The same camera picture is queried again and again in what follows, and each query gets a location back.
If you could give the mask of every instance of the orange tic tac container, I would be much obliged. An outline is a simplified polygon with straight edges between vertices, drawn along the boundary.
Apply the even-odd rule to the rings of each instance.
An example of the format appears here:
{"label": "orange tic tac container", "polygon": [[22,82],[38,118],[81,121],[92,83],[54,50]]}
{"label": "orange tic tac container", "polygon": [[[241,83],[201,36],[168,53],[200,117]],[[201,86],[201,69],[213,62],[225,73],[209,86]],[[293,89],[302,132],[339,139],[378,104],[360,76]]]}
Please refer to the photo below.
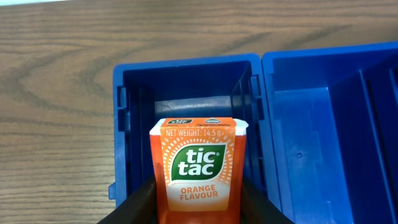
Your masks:
{"label": "orange tic tac container", "polygon": [[160,224],[238,224],[248,124],[167,118],[150,131]]}

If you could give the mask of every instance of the wood grain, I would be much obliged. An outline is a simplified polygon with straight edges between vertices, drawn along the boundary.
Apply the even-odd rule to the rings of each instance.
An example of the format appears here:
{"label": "wood grain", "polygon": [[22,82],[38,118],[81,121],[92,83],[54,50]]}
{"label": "wood grain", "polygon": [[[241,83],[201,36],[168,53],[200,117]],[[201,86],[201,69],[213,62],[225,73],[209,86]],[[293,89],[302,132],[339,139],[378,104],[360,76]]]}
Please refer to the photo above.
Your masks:
{"label": "wood grain", "polygon": [[0,7],[0,223],[96,223],[114,209],[118,63],[390,40],[393,0]]}

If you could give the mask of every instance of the white cap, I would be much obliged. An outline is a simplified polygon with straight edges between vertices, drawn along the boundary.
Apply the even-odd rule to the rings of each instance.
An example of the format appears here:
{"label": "white cap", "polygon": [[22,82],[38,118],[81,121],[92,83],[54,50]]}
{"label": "white cap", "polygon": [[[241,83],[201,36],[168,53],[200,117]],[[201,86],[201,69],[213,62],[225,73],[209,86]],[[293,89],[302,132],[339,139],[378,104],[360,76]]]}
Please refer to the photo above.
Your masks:
{"label": "white cap", "polygon": [[[162,118],[160,119],[156,125],[149,131],[150,135],[160,135],[160,127],[164,123],[166,119]],[[236,122],[236,127],[235,127],[235,136],[242,136],[246,135],[246,128],[249,126],[247,122],[240,120],[240,119],[234,119]]]}

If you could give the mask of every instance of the wooden surface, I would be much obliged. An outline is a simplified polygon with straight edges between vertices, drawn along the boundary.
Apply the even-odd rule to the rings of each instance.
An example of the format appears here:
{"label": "wooden surface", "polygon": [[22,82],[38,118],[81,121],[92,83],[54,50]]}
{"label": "wooden surface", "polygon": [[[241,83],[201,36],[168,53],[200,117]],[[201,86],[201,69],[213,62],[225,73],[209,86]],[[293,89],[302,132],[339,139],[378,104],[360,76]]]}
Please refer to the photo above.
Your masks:
{"label": "wooden surface", "polygon": [[112,211],[118,63],[389,40],[391,0],[0,7],[0,223],[96,223]]}

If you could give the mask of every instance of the blue tray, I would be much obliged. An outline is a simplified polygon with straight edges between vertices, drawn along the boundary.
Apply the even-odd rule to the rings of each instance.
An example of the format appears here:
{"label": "blue tray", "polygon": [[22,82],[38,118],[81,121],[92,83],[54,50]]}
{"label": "blue tray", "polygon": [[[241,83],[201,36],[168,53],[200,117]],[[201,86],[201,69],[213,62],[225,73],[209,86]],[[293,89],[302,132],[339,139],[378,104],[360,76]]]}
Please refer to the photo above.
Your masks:
{"label": "blue tray", "polygon": [[295,223],[396,223],[396,66],[398,43],[118,65],[109,198],[153,174],[160,118],[231,116],[244,175]]}

